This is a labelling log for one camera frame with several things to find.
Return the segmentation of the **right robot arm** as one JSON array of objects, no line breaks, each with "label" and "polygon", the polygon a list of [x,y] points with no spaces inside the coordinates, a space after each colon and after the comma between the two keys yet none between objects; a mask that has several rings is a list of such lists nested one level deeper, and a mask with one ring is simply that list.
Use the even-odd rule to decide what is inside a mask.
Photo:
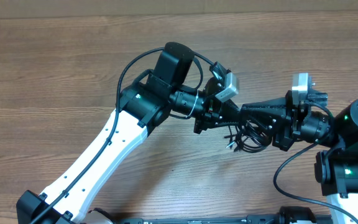
[{"label": "right robot arm", "polygon": [[316,154],[314,175],[334,223],[358,223],[358,99],[333,116],[328,96],[315,90],[288,91],[283,98],[242,105],[241,118],[254,123],[260,144],[283,151],[297,141],[326,150]]}]

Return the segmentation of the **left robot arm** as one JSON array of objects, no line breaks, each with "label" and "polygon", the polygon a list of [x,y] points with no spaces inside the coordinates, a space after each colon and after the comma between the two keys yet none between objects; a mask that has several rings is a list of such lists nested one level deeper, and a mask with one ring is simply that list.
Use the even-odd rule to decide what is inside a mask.
[{"label": "left robot arm", "polygon": [[157,49],[157,64],[127,87],[117,86],[116,107],[103,130],[77,160],[41,194],[26,191],[17,201],[19,223],[112,223],[91,208],[119,164],[169,116],[194,118],[195,129],[237,123],[232,98],[239,92],[235,74],[210,62],[212,77],[192,88],[184,85],[192,65],[204,57],[177,42]]}]

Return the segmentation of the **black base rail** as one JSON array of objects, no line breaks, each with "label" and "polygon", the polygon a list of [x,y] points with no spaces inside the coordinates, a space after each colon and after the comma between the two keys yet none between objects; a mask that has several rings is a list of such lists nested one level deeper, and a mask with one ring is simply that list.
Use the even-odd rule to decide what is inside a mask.
[{"label": "black base rail", "polygon": [[85,224],[333,224],[330,215],[315,215],[306,207],[281,207],[275,214],[247,215],[221,218],[114,218],[104,210],[95,208],[86,214]]}]

